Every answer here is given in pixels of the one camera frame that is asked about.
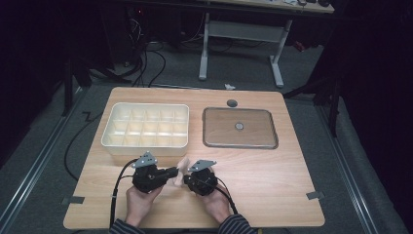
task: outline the rectangular tray lid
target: rectangular tray lid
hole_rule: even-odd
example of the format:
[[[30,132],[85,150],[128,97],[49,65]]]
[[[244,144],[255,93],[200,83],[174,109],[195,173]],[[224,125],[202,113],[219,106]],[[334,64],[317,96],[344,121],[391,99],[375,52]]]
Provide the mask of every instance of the rectangular tray lid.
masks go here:
[[[203,121],[203,141],[209,147],[275,149],[279,145],[268,110],[207,107]]]

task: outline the desk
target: desk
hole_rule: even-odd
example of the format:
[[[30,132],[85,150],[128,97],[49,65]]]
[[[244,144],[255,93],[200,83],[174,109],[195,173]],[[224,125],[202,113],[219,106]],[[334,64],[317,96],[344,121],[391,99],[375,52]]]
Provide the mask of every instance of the desk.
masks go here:
[[[270,149],[211,148],[203,144],[202,114],[206,107],[226,107],[235,99],[238,108],[270,111],[279,137],[279,147]],[[321,226],[324,216],[314,192],[297,136],[283,97],[275,92],[177,90],[156,88],[115,88],[107,102],[74,196],[85,197],[83,204],[70,204],[64,219],[69,229],[108,228],[111,194],[124,165],[133,157],[112,156],[100,144],[112,106],[117,102],[184,103],[189,106],[190,165],[199,159],[216,160],[216,175],[228,186],[240,214],[253,227]],[[173,166],[157,157],[158,166]],[[124,175],[132,175],[129,168]],[[119,186],[116,217],[126,215],[126,190],[131,179]],[[211,228],[217,223],[203,210],[201,202],[186,187],[171,181],[155,200],[143,228]]]
[[[317,3],[307,3],[305,6],[291,5],[284,3],[282,0],[268,1],[268,0],[207,0],[207,3],[227,3],[246,5],[250,7],[273,8],[290,11],[312,12],[312,13],[333,13],[334,9],[329,5],[322,7]],[[274,54],[270,56],[270,64],[273,69],[276,86],[283,87],[282,75],[279,68],[279,59],[282,53],[282,48],[288,36],[292,20],[286,21],[284,27],[278,26],[263,26],[257,24],[246,24],[236,22],[225,22],[221,20],[209,20],[209,14],[206,14],[205,30],[204,30],[204,47],[201,55],[200,65],[200,80],[207,78],[207,59],[208,59],[208,37],[229,37],[234,39],[255,40],[263,42],[277,43],[277,49]]]

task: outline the black tape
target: black tape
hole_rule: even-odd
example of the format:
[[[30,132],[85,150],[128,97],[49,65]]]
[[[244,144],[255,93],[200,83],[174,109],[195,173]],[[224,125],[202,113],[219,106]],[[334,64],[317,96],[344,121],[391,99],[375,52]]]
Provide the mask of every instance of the black tape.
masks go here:
[[[83,204],[85,197],[64,197],[61,204],[67,206],[69,204]]]
[[[317,192],[317,191],[315,191],[315,192],[307,193],[307,198],[308,198],[309,200],[313,200],[313,199],[316,199],[316,198],[318,198],[319,200],[321,200],[321,199],[323,199],[324,197],[325,197],[325,195],[324,195],[323,192]]]

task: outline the black handheld controller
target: black handheld controller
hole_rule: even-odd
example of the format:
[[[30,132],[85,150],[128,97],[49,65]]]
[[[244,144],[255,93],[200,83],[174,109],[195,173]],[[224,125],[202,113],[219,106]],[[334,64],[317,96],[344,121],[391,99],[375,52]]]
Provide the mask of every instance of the black handheld controller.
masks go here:
[[[146,152],[132,165],[135,168],[132,183],[141,192],[150,193],[152,190],[165,185],[168,179],[178,175],[178,168],[158,169],[158,161],[151,153]]]
[[[214,161],[199,160],[194,166],[188,169],[192,172],[183,177],[183,182],[189,189],[201,196],[209,195],[218,184],[218,179],[209,167],[216,164]]]

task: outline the gray carpet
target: gray carpet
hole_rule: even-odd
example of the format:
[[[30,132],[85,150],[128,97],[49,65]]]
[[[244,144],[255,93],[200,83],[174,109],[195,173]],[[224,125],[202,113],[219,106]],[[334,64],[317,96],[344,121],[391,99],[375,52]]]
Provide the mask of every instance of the gray carpet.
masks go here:
[[[206,81],[198,80],[200,49],[182,48],[176,50],[164,46],[161,53],[167,60],[164,72],[154,82],[154,86],[183,86],[204,89],[225,89],[224,84],[236,87],[236,90],[288,92],[306,83],[314,68],[322,48],[298,52],[286,47],[280,59],[285,87],[275,87],[271,67],[266,57],[257,55],[239,55],[231,50],[225,54],[211,53]],[[162,68],[162,59],[154,53],[148,53],[148,67],[144,74],[145,83],[149,83]],[[64,169],[64,153],[67,145],[76,133],[88,122],[86,114],[100,113],[113,87],[121,86],[107,80],[94,79],[94,84],[78,101],[76,109],[68,119],[63,134],[53,148],[52,156],[35,183],[27,200],[13,222],[9,233],[73,233],[62,222],[67,207],[61,204],[65,196],[72,195],[76,181]],[[52,103],[38,116],[19,148],[0,172],[1,204],[0,211],[5,211],[9,202],[24,180],[37,155],[52,133],[63,110],[63,91],[58,90]],[[320,204],[325,216],[325,225],[315,228],[269,228],[265,234],[276,233],[364,233],[357,210],[349,195],[348,188],[340,173],[335,150],[330,143],[325,123],[320,119],[318,108],[314,107],[307,96],[286,101],[294,129],[302,147],[313,183],[317,191],[325,197]],[[357,134],[346,115],[345,105],[341,103],[338,120],[338,140],[349,160],[357,184],[365,195],[379,233],[407,233],[393,206],[387,198],[380,181],[368,163]],[[70,147],[68,167],[78,176],[84,165],[92,143],[98,120],[82,131]],[[147,230],[147,233],[170,233],[176,230]],[[82,233],[107,233],[107,230],[89,230]]]

